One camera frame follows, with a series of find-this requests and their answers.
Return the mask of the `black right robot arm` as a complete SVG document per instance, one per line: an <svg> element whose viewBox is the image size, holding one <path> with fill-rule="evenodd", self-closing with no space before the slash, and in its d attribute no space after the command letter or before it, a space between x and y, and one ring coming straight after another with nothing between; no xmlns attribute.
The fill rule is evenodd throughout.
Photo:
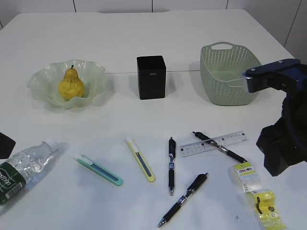
<svg viewBox="0 0 307 230"><path fill-rule="evenodd" d="M286 92L281 117L264 127L256 142L264 167L276 177L288 167L307 161L307 87L290 90L283 83L268 85Z"/></svg>

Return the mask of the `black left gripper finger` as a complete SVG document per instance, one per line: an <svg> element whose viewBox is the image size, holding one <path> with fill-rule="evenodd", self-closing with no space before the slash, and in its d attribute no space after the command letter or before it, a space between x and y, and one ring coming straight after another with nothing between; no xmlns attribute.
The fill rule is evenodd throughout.
<svg viewBox="0 0 307 230"><path fill-rule="evenodd" d="M0 133L0 159L8 159L16 142L3 133Z"/></svg>

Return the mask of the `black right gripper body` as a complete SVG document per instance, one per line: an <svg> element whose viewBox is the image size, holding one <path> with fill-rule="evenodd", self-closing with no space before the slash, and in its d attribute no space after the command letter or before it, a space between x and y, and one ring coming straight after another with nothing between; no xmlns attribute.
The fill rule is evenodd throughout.
<svg viewBox="0 0 307 230"><path fill-rule="evenodd" d="M264 154L264 167L273 177L292 165L307 161L307 153L295 144L283 118L263 128L256 145Z"/></svg>

